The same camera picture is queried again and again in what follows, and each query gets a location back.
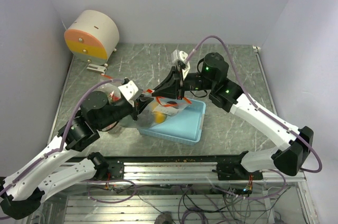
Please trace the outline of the spare clear plastic bag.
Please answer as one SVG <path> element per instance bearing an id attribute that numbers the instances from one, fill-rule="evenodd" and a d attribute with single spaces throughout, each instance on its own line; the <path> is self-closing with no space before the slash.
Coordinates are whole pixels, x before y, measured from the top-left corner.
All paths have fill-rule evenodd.
<path id="1" fill-rule="evenodd" d="M 178 114 L 180 114 L 182 111 L 184 111 L 185 109 L 187 109 L 189 106 L 192 105 L 192 101 L 185 97 L 179 100 L 169 99 L 165 97 L 150 97 L 150 96 L 146 96 L 143 98 L 148 99 L 148 105 L 145 107 L 144 110 L 150 110 L 152 113 L 155 111 L 159 111 L 159 112 L 167 114 L 167 119 L 165 122 L 169 121 L 172 118 L 175 118 Z M 170 107 L 167 105 L 168 101 L 175 101 L 177 102 L 178 105 L 175 107 Z M 160 124 L 153 123 L 152 127 L 157 126 L 157 125 L 160 125 Z M 134 120 L 133 120 L 132 126 L 137 129 L 149 129 L 149 128 L 139 127 L 137 124 L 137 121 L 134 121 Z"/>

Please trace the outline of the yellow green mango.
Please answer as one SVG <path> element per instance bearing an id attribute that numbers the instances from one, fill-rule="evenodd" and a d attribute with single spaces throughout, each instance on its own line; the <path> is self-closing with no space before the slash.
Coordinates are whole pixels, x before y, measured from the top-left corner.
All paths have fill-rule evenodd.
<path id="1" fill-rule="evenodd" d="M 155 111 L 153 112 L 154 115 L 154 123 L 161 124 L 166 121 L 167 119 L 167 114 Z"/>

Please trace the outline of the clear orange zip bag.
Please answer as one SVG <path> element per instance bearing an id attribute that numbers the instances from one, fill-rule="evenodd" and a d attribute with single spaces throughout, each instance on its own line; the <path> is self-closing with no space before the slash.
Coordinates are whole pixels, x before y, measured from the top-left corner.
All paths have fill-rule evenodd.
<path id="1" fill-rule="evenodd" d="M 110 82 L 101 85 L 97 89 L 102 91 L 108 100 L 108 105 L 103 108 L 102 117 L 99 119 L 100 131 L 102 132 L 113 130 L 122 119 L 131 113 L 130 109 L 132 107 L 130 103 L 125 100 L 120 89 L 120 86 L 127 84 L 129 79 L 117 79 L 107 75 L 101 75 L 99 82 L 103 83 L 108 79 L 110 79 Z"/>

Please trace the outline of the dark purple mangosteen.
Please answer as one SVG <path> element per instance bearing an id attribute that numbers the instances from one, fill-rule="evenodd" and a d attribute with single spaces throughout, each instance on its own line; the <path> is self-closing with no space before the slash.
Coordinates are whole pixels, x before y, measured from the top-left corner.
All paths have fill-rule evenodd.
<path id="1" fill-rule="evenodd" d="M 154 115 L 150 110 L 143 110 L 138 115 L 137 124 L 141 128 L 150 128 L 154 123 Z"/>

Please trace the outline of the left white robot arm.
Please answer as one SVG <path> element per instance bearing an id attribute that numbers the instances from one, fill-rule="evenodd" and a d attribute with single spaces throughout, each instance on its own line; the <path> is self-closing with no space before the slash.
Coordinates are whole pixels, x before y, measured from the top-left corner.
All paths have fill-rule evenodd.
<path id="1" fill-rule="evenodd" d="M 56 193 L 85 180 L 107 177 L 109 164 L 99 152 L 90 153 L 78 164 L 58 172 L 57 168 L 99 139 L 123 118 L 138 115 L 152 102 L 139 95 L 121 95 L 110 102 L 102 91 L 87 91 L 77 103 L 69 121 L 49 145 L 14 174 L 1 178 L 1 209 L 6 218 L 23 219 Z"/>

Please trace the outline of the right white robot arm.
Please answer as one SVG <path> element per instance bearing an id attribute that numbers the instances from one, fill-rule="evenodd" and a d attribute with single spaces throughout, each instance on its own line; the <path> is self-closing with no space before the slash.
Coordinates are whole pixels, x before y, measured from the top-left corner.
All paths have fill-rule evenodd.
<path id="1" fill-rule="evenodd" d="M 267 150 L 243 152 L 233 166 L 236 178 L 242 180 L 253 172 L 267 169 L 295 176 L 310 154 L 313 130 L 284 121 L 245 93 L 241 86 L 228 78 L 229 65 L 219 53 L 208 53 L 201 59 L 202 68 L 196 73 L 189 72 L 186 57 L 187 53 L 183 51 L 172 53 L 174 65 L 151 95 L 182 100 L 187 91 L 208 92 L 215 106 L 245 120 L 275 144 L 274 148 Z"/>

